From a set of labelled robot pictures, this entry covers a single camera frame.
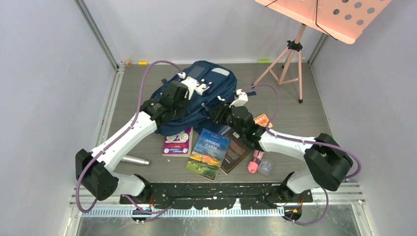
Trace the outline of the navy blue backpack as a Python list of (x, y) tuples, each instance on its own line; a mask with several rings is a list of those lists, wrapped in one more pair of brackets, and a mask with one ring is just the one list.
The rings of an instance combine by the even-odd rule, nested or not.
[(198, 81), (200, 87), (194, 90), (184, 118), (171, 120), (157, 128), (156, 134), (171, 136), (190, 127), (206, 124), (212, 119), (209, 111), (219, 108), (223, 103), (219, 98), (227, 102), (233, 102), (235, 99), (238, 79), (228, 68), (200, 60), (183, 71), (186, 76)]

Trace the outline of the purple paperback book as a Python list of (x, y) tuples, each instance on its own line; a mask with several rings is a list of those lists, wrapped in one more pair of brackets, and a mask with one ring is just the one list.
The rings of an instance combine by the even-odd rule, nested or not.
[(162, 152), (167, 157), (189, 157), (192, 149), (193, 127), (183, 130), (175, 135), (166, 136)]

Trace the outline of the Animal Farm book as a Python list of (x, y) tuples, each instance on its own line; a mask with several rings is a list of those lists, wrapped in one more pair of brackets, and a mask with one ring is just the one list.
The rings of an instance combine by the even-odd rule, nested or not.
[(185, 165), (188, 171), (215, 181), (231, 139), (203, 129)]

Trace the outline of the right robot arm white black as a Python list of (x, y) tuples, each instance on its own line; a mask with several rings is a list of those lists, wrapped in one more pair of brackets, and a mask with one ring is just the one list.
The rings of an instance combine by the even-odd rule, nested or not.
[(328, 134), (316, 138), (282, 134), (256, 124), (245, 106), (230, 107), (228, 103), (211, 110), (210, 116), (215, 123), (235, 130), (251, 149), (281, 153), (306, 163), (306, 170), (289, 173), (278, 186), (279, 194), (288, 202), (313, 188), (336, 191), (353, 166), (347, 151)]

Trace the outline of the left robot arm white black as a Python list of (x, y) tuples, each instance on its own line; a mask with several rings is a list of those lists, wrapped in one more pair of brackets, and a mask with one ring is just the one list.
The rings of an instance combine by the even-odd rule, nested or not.
[(146, 203), (151, 191), (144, 182), (135, 175), (114, 173), (114, 169), (141, 140), (172, 119), (184, 116), (196, 86), (189, 79), (167, 83), (158, 99), (145, 101), (112, 137), (91, 151), (78, 151), (75, 155), (77, 185), (85, 187), (98, 201), (113, 194), (128, 194), (138, 203)]

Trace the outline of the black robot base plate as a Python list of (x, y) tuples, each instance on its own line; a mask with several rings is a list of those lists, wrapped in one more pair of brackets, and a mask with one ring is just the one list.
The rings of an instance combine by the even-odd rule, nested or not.
[(275, 209), (289, 203), (311, 203), (311, 191), (305, 190), (300, 195), (285, 197), (274, 182), (196, 182), (149, 183), (139, 196), (120, 198), (121, 204), (143, 204), (158, 209), (209, 210), (231, 209), (240, 205), (241, 209)]

